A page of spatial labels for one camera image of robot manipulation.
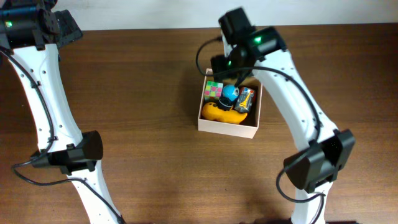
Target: pink and green cube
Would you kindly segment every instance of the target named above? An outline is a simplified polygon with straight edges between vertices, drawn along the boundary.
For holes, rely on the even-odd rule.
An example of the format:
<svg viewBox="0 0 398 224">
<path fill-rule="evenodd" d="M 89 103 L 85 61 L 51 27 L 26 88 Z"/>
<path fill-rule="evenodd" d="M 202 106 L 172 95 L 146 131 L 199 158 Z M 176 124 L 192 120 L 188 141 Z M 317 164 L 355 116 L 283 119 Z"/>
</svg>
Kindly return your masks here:
<svg viewBox="0 0 398 224">
<path fill-rule="evenodd" d="M 205 101 L 216 101 L 220 98 L 223 92 L 222 83 L 217 83 L 213 81 L 207 81 L 205 88 Z"/>
</svg>

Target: white wall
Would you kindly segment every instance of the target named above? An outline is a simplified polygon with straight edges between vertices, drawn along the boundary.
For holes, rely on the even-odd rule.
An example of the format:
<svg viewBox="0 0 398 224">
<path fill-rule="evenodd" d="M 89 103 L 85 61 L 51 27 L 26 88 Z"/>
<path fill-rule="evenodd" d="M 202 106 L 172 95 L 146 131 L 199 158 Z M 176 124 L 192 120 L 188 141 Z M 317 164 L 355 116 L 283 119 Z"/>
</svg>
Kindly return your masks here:
<svg viewBox="0 0 398 224">
<path fill-rule="evenodd" d="M 398 0 L 59 0 L 83 30 L 218 27 L 243 6 L 257 26 L 398 22 Z"/>
</svg>

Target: blue toy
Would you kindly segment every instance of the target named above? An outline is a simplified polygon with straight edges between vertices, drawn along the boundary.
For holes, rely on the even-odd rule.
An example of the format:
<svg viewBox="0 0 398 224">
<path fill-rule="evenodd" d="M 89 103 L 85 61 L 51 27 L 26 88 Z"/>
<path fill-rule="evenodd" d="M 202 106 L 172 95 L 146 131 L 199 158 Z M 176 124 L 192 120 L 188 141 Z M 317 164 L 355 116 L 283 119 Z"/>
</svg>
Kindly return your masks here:
<svg viewBox="0 0 398 224">
<path fill-rule="evenodd" d="M 239 89 L 234 85 L 226 85 L 223 88 L 223 96 L 230 99 L 232 102 L 235 102 L 239 96 Z"/>
</svg>

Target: table top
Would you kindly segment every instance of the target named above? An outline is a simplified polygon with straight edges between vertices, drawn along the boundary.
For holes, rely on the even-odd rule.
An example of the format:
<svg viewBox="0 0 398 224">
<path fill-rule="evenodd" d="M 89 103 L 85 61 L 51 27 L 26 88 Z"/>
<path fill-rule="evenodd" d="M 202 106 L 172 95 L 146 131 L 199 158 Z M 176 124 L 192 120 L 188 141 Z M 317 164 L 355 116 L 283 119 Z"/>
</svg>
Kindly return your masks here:
<svg viewBox="0 0 398 224">
<path fill-rule="evenodd" d="M 326 220 L 398 219 L 398 24 L 277 27 L 308 89 L 356 145 L 328 196 Z M 254 139 L 197 131 L 203 77 L 195 53 L 219 29 L 85 32 L 60 50 L 62 82 L 82 131 L 104 143 L 103 170 L 128 223 L 239 223 L 287 219 L 275 187 L 295 154 L 289 129 L 264 91 Z M 212 45 L 201 56 L 222 54 Z M 0 223 L 88 223 L 72 184 L 36 187 L 12 164 L 37 150 L 35 126 L 11 66 L 0 66 Z M 57 169 L 22 170 L 35 180 Z M 289 180 L 282 188 L 294 195 Z"/>
</svg>

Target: white box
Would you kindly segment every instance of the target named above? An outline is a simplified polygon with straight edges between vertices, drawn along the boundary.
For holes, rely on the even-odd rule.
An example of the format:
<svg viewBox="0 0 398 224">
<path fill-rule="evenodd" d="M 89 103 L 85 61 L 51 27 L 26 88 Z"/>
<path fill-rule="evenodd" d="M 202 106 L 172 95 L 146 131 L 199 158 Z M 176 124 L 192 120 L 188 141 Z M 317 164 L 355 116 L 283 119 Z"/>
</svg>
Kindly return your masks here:
<svg viewBox="0 0 398 224">
<path fill-rule="evenodd" d="M 206 70 L 207 74 L 212 74 L 211 69 Z M 257 91 L 256 104 L 251 108 L 247 118 L 241 124 L 228 124 L 218 121 L 208 121 L 203 119 L 201 116 L 201 110 L 204 102 L 204 94 L 207 80 L 214 81 L 213 77 L 205 77 L 203 82 L 203 91 L 201 94 L 201 101 L 199 107 L 198 116 L 198 130 L 207 131 L 211 133 L 227 134 L 230 136 L 238 136 L 244 138 L 253 138 L 259 129 L 260 123 L 260 111 L 261 111 L 261 96 L 262 96 L 262 84 L 255 78 L 247 78 L 240 86 L 252 87 Z M 224 84 L 235 84 L 236 80 L 224 80 Z"/>
</svg>

